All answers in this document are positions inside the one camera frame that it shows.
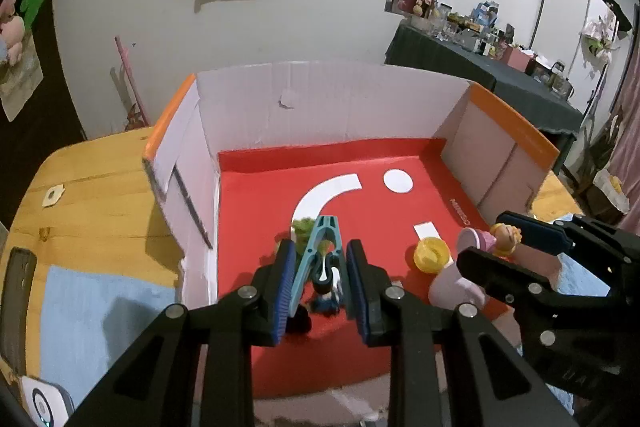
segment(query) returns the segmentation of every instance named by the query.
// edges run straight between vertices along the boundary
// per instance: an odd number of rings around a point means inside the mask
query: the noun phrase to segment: yellow lid
[[[425,237],[414,251],[414,263],[425,273],[439,273],[449,262],[451,252],[447,243],[437,237]]]

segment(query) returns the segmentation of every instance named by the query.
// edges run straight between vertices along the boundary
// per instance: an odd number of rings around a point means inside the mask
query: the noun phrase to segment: cardboard box wall
[[[395,137],[446,139],[442,159],[487,223],[504,210],[526,212],[558,155],[491,92],[446,74],[282,62],[189,76],[143,157],[184,252],[182,302],[195,308],[218,299],[218,152]]]

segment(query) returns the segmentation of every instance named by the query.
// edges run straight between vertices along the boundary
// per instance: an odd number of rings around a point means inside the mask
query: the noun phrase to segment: orange stripe
[[[164,138],[164,133],[166,133],[166,130],[169,127],[169,122],[171,122],[175,112],[178,110],[178,106],[182,103],[182,99],[184,99],[184,96],[187,94],[187,91],[195,79],[196,76],[194,74],[190,74],[182,83],[178,91],[175,92],[174,97],[164,108],[162,115],[160,115],[160,118],[158,118],[158,121],[154,126],[153,133],[151,133],[149,140],[146,142],[145,152],[143,154],[143,157],[146,160],[151,161],[156,156],[158,147],[160,147],[160,142],[162,141],[162,138]]]
[[[548,171],[558,157],[558,149],[504,100],[480,84],[470,82],[470,85],[471,102],[507,131],[541,169]]]

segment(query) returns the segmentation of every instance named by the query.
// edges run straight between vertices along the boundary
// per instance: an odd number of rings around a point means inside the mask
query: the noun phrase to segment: teal clothespin
[[[325,259],[318,252],[318,245],[324,239],[334,244],[334,250],[326,254]],[[296,273],[291,288],[291,302],[289,304],[289,317],[293,317],[300,304],[302,291],[306,281],[309,279],[309,273],[312,268],[322,270],[322,264],[337,267],[340,272],[340,283],[342,286],[342,301],[344,303],[347,317],[353,317],[353,307],[351,303],[351,289],[349,286],[349,276],[347,274],[347,265],[344,258],[344,249],[342,248],[342,239],[340,238],[340,228],[338,226],[337,216],[318,216],[314,223],[311,236],[306,244],[305,253],[300,261],[300,267]],[[331,278],[331,270],[327,270],[326,277]]]

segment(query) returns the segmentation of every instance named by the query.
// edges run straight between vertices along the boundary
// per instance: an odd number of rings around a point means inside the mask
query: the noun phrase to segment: pink box
[[[524,54],[519,48],[511,47],[504,51],[504,55],[500,59],[501,62],[510,65],[515,70],[522,71],[522,73],[527,69],[529,60],[529,55]]]

